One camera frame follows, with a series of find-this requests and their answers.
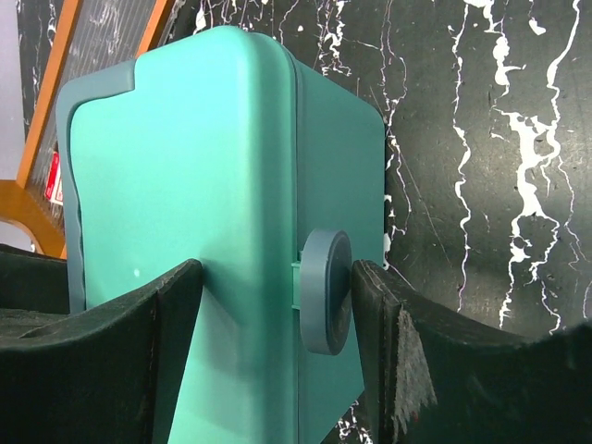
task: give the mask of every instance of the black marble surface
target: black marble surface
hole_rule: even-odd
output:
[[[29,134],[63,3],[63,0],[16,1],[25,137]]]
[[[220,24],[263,32],[380,109],[391,273],[526,337],[590,316],[589,2],[178,0],[177,10],[169,41]],[[353,410],[327,443],[371,442],[364,409]]]

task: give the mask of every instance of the gray panel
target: gray panel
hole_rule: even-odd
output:
[[[76,109],[94,99],[112,97],[134,89],[136,61],[120,63],[114,67],[69,81],[60,91],[55,107],[57,139],[62,168],[64,193],[64,222],[68,248],[68,288],[70,312],[83,312],[86,308],[84,289],[84,261],[80,201],[74,182],[70,157],[70,124]]]
[[[84,0],[74,30],[59,87],[69,80],[135,58],[154,9],[154,0]],[[63,208],[43,196],[52,154],[56,147],[56,101],[52,104],[39,153],[27,189],[38,204],[63,226]]]

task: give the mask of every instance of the wooden chair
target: wooden chair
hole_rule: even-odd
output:
[[[130,48],[132,51],[136,48],[137,57],[162,43],[165,39],[161,37],[172,26],[174,3],[174,0],[129,0],[121,2],[125,7],[114,10],[108,9],[110,5],[104,0],[64,1],[17,178],[0,180],[0,221],[27,233],[37,252],[66,257],[62,208],[44,197],[47,173],[56,149],[55,104],[59,88],[68,80],[133,57],[134,53],[126,54]],[[150,4],[152,12],[147,9]],[[105,20],[100,25],[96,24],[97,11],[100,19]],[[97,54],[105,52],[108,42],[96,33],[89,33],[89,29],[100,30],[99,26],[109,24],[118,27],[120,45],[107,48],[108,56]],[[73,44],[78,45],[74,51]]]

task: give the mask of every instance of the gray trim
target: gray trim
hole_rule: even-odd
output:
[[[74,113],[80,105],[92,100],[105,99],[133,91],[135,88],[135,64],[134,59],[71,80],[62,87],[57,97],[55,123],[62,170],[64,223],[68,248],[68,287],[72,314],[83,312],[86,309],[86,294],[80,201],[70,158],[70,125]]]
[[[352,247],[344,231],[315,229],[302,250],[300,329],[309,352],[337,355],[352,320]]]

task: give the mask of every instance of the teal side panel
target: teal side panel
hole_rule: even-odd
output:
[[[352,257],[382,264],[382,117],[369,104],[297,62],[298,246],[315,228],[343,229]],[[338,356],[301,348],[301,444],[318,444],[364,390],[355,326]]]
[[[78,108],[70,151],[89,308],[203,262],[169,442],[295,442],[287,54],[219,27],[143,55],[134,91]]]

